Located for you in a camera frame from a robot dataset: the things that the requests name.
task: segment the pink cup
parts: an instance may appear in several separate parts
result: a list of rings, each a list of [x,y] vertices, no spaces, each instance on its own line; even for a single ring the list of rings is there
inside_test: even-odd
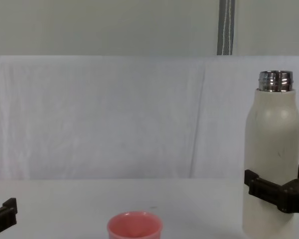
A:
[[[159,217],[148,212],[121,213],[108,222],[110,239],[160,239],[162,228]]]

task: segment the black clamp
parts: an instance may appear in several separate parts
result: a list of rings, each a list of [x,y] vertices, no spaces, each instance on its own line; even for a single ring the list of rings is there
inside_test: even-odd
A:
[[[276,205],[284,213],[299,213],[299,169],[298,178],[282,186],[245,170],[245,184],[249,186],[250,195]]]
[[[0,233],[16,224],[17,214],[16,199],[10,198],[0,208]]]

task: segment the white wall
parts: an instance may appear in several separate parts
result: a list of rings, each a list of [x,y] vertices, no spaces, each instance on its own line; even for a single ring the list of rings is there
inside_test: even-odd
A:
[[[217,0],[0,0],[0,55],[209,56]]]
[[[237,0],[234,55],[299,55],[299,0]]]

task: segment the white table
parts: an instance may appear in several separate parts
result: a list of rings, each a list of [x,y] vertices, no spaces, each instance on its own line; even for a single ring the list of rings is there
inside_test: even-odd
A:
[[[164,223],[162,239],[246,239],[239,181],[131,179],[0,181],[0,206],[17,198],[17,225],[0,239],[106,239],[120,212],[150,211]],[[295,225],[299,239],[299,215]]]

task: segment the white water bottle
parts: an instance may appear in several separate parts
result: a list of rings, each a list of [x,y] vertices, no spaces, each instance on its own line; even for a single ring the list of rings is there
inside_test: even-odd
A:
[[[244,168],[283,185],[297,178],[299,165],[299,112],[293,74],[260,73],[259,88],[248,114]],[[293,214],[249,195],[244,185],[243,230],[251,239],[293,239]]]

